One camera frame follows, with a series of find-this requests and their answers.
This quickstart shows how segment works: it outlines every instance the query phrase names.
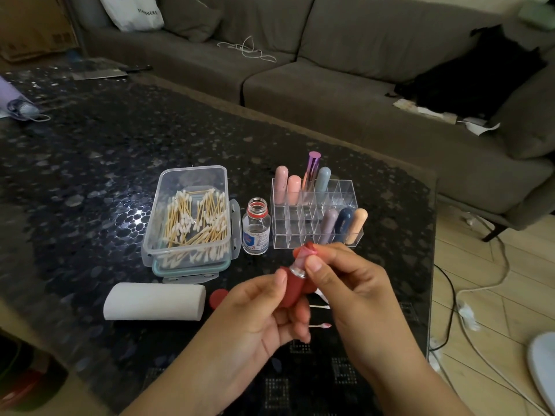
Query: clear acrylic lipstick organizer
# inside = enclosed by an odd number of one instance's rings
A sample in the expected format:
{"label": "clear acrylic lipstick organizer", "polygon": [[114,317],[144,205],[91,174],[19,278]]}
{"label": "clear acrylic lipstick organizer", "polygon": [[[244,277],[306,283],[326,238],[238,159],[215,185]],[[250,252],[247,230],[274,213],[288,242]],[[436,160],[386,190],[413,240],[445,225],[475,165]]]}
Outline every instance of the clear acrylic lipstick organizer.
{"label": "clear acrylic lipstick organizer", "polygon": [[[314,184],[310,184],[307,191],[276,192],[272,179],[272,192],[270,197],[272,232],[274,234],[274,249],[300,247],[308,241],[315,244],[326,244],[345,239],[344,234],[324,234],[321,231],[321,223],[324,213],[328,209],[336,209],[340,212],[345,207],[353,210],[358,208],[356,202],[355,188],[351,180],[330,180],[328,188],[324,192],[315,192]],[[357,234],[355,242],[347,245],[356,247],[364,231]]]}

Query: white shopping bag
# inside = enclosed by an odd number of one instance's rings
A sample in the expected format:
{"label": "white shopping bag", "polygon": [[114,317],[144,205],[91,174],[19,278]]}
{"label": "white shopping bag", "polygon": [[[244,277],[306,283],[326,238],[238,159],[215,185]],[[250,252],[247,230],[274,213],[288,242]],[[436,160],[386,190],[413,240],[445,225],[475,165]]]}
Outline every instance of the white shopping bag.
{"label": "white shopping bag", "polygon": [[100,0],[106,13],[122,32],[156,30],[164,26],[156,0]]}

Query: paper towel roll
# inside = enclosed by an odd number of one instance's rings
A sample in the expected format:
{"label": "paper towel roll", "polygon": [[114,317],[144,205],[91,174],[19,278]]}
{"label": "paper towel roll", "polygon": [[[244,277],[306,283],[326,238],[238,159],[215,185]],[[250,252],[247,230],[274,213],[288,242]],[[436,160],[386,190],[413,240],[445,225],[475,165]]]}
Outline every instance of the paper towel roll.
{"label": "paper towel roll", "polygon": [[200,321],[205,299],[202,285],[118,283],[104,302],[104,318]]}

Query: fingernail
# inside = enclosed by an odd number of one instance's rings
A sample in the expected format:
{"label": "fingernail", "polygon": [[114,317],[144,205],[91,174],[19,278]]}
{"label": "fingernail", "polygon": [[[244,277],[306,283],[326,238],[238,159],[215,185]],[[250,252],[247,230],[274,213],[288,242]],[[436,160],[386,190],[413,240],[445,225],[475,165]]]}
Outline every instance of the fingernail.
{"label": "fingernail", "polygon": [[277,270],[274,275],[274,284],[281,286],[287,281],[287,273],[283,270]]}
{"label": "fingernail", "polygon": [[323,261],[316,255],[311,255],[306,258],[305,266],[312,272],[317,272],[322,268]]}

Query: gray sofa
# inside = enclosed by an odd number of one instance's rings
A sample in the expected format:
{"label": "gray sofa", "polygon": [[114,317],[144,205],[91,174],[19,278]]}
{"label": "gray sofa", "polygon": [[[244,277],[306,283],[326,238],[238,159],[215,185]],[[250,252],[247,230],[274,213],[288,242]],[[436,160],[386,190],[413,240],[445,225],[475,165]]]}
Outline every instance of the gray sofa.
{"label": "gray sofa", "polygon": [[[555,33],[413,0],[202,0],[223,20],[194,44],[165,30],[122,33],[98,0],[68,1],[88,55],[151,64],[192,89],[433,169],[441,199],[499,230],[555,209]],[[499,130],[476,137],[392,106],[385,93],[395,83],[462,55],[476,41],[472,29],[499,23],[549,62],[498,111]],[[249,35],[277,62],[217,46]]]}

